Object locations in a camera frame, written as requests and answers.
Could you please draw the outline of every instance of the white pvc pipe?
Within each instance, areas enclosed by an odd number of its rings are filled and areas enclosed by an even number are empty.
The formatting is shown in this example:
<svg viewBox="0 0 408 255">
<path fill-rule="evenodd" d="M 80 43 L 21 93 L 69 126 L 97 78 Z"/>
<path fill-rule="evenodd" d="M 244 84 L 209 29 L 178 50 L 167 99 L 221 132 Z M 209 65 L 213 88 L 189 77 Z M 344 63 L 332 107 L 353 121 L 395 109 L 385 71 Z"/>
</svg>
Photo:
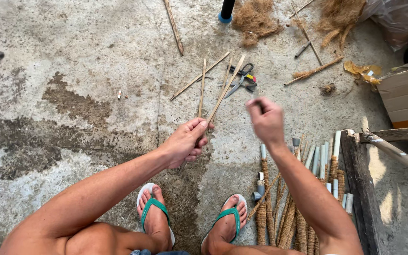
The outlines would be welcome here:
<svg viewBox="0 0 408 255">
<path fill-rule="evenodd" d="M 319 157 L 320 157 L 320 147 L 317 146 L 316 150 L 314 151 L 314 160 L 313 160 L 313 174 L 314 176 L 317 176 L 317 164 L 319 163 Z"/>
<path fill-rule="evenodd" d="M 261 158 L 267 158 L 267 153 L 265 151 L 265 144 L 261 144 Z"/>
<path fill-rule="evenodd" d="M 340 157 L 340 142 L 341 130 L 337 130 L 335 133 L 335 147 L 333 147 L 333 156 L 336 156 L 336 160 Z"/>
<path fill-rule="evenodd" d="M 320 146 L 320 172 L 319 172 L 319 178 L 324 179 L 325 178 L 325 145 Z"/>
<path fill-rule="evenodd" d="M 308 157 L 306 158 L 305 167 L 308 169 L 310 168 L 311 160 L 313 159 L 313 153 L 315 149 L 316 149 L 316 145 L 313 144 L 313 146 L 311 146 L 310 151 L 308 153 Z"/>
<path fill-rule="evenodd" d="M 347 199 L 347 194 L 344 194 L 343 195 L 343 209 L 345 209 L 346 199 Z"/>
<path fill-rule="evenodd" d="M 325 145 L 325 164 L 328 164 L 328 147 L 330 146 L 329 142 L 324 142 Z"/>
<path fill-rule="evenodd" d="M 338 199 L 338 179 L 333 179 L 333 196 Z"/>
<path fill-rule="evenodd" d="M 345 210 L 347 213 L 352 213 L 352 204 L 354 203 L 354 195 L 347 193 Z"/>
</svg>

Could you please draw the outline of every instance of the concrete floor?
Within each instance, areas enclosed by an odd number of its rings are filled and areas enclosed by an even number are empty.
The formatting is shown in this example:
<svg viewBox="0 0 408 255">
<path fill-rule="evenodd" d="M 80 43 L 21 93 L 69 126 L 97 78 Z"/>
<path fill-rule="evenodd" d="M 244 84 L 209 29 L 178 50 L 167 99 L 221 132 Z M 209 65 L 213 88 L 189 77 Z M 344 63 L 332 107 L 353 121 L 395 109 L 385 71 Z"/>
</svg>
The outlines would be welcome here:
<svg viewBox="0 0 408 255">
<path fill-rule="evenodd" d="M 297 1 L 302 5 L 306 1 Z M 315 32 L 319 1 L 301 12 L 309 34 Z M 161 144 L 177 127 L 197 115 L 200 85 L 193 84 L 175 100 L 172 94 L 202 70 L 202 59 L 213 63 L 208 72 L 203 116 L 212 110 L 229 58 L 241 54 L 255 65 L 258 88 L 243 89 L 225 100 L 210 132 L 210 143 L 195 163 L 179 176 L 166 170 L 152 178 L 167 201 L 175 250 L 199 253 L 202 237 L 230 194 L 249 198 L 260 170 L 259 145 L 244 102 L 265 95 L 285 110 L 287 141 L 307 134 L 310 142 L 332 141 L 335 130 L 389 129 L 380 96 L 369 85 L 357 86 L 342 63 L 289 87 L 295 71 L 315 68 L 311 49 L 295 60 L 305 42 L 291 26 L 262 39 L 257 47 L 240 46 L 241 34 L 216 19 L 220 3 L 208 0 L 171 1 L 185 48 L 180 56 L 162 0 L 0 0 L 0 243 L 15 224 L 71 184 L 110 166 L 144 154 Z M 274 16 L 290 20 L 289 2 L 276 3 Z M 324 62 L 337 49 L 319 49 Z M 401 64 L 370 21 L 356 26 L 344 50 L 345 60 L 376 64 L 383 73 Z M 337 91 L 322 97 L 318 87 L 335 83 Z M 121 100 L 117 92 L 122 90 Z M 402 144 L 408 151 L 408 144 Z M 382 219 L 392 254 L 408 254 L 408 170 L 370 148 Z M 270 162 L 270 176 L 277 168 Z M 100 220 L 139 229 L 135 192 Z M 255 224 L 249 223 L 237 244 L 255 244 Z"/>
</svg>

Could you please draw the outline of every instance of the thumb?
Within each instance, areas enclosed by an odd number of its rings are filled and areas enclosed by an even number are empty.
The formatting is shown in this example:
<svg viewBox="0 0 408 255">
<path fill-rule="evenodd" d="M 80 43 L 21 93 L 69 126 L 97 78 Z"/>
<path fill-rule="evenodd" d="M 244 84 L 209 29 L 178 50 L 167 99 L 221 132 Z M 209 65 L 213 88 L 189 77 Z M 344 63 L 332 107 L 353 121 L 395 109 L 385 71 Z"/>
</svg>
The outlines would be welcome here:
<svg viewBox="0 0 408 255">
<path fill-rule="evenodd" d="M 194 139 L 200 138 L 204 135 L 205 130 L 207 129 L 207 121 L 201 121 L 195 128 L 191 131 L 191 134 Z"/>
<path fill-rule="evenodd" d="M 261 117 L 262 115 L 261 107 L 253 99 L 246 102 L 246 107 L 247 111 L 250 113 L 252 122 L 256 121 L 258 118 Z"/>
</svg>

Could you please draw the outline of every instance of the blue pipe cap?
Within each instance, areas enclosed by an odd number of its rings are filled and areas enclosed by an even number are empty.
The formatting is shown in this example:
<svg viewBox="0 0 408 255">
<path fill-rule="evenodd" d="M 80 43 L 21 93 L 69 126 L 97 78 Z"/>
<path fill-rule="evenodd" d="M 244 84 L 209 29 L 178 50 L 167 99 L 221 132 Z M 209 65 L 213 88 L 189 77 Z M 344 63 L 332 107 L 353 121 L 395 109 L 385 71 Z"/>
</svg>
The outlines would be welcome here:
<svg viewBox="0 0 408 255">
<path fill-rule="evenodd" d="M 232 20 L 232 15 L 229 19 L 223 19 L 223 17 L 221 16 L 221 13 L 218 13 L 218 19 L 221 21 L 221 23 L 229 23 Z"/>
</svg>

